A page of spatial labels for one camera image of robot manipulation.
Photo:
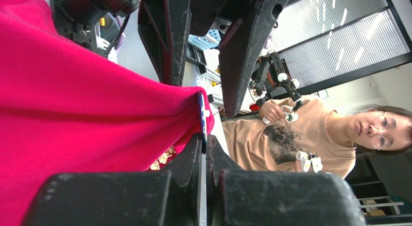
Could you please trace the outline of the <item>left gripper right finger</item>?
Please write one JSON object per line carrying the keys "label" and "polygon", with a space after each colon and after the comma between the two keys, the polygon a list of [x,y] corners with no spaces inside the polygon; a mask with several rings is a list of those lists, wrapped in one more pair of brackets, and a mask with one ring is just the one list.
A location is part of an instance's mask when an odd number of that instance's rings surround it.
{"label": "left gripper right finger", "polygon": [[210,226],[364,226],[350,186],[326,173],[243,170],[207,138]]}

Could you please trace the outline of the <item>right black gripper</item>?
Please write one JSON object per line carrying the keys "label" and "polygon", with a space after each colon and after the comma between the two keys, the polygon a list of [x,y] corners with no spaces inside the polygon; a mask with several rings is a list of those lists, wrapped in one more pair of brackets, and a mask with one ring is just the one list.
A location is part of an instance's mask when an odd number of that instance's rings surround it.
{"label": "right black gripper", "polygon": [[189,33],[229,21],[219,67],[227,117],[240,111],[255,63],[289,0],[140,0],[138,33],[161,83],[181,86]]}

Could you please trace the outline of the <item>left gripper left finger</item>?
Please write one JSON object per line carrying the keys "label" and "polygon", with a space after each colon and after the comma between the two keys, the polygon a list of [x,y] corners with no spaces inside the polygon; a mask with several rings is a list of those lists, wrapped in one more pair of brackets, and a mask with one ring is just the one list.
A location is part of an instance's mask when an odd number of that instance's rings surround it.
{"label": "left gripper left finger", "polygon": [[24,226],[201,226],[201,134],[160,171],[61,173],[40,187]]}

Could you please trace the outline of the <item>red maple leaf brooch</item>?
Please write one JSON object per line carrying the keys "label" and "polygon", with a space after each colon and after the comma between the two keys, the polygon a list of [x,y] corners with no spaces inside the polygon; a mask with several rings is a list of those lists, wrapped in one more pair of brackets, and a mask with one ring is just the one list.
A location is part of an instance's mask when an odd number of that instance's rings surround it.
{"label": "red maple leaf brooch", "polygon": [[167,165],[175,156],[177,152],[174,147],[168,148],[157,160],[155,160],[147,171],[158,171]]}

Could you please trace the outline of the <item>red t-shirt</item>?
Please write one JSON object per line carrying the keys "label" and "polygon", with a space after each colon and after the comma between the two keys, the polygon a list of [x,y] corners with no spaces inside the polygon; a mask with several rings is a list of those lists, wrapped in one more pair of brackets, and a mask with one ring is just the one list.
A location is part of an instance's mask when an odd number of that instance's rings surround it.
{"label": "red t-shirt", "polygon": [[44,0],[0,0],[0,223],[52,174],[145,171],[201,132],[201,87],[140,76],[60,36]]}

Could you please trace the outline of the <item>round blue button brooch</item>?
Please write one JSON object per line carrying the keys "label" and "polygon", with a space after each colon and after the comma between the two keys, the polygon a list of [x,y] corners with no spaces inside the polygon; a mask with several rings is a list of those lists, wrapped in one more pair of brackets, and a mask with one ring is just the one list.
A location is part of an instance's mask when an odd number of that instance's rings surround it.
{"label": "round blue button brooch", "polygon": [[206,116],[206,105],[204,100],[204,95],[202,92],[198,92],[198,103],[200,107],[200,118],[202,127],[202,142],[206,144],[207,141],[207,116]]}

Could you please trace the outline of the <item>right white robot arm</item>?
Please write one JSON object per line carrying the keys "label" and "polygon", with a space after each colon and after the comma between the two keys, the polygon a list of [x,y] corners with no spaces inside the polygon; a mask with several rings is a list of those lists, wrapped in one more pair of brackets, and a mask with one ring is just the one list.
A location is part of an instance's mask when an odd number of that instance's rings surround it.
{"label": "right white robot arm", "polygon": [[58,33],[78,44],[107,14],[138,13],[138,33],[160,82],[181,86],[189,35],[206,35],[222,18],[229,26],[219,44],[223,106],[241,109],[258,56],[289,0],[51,0]]}

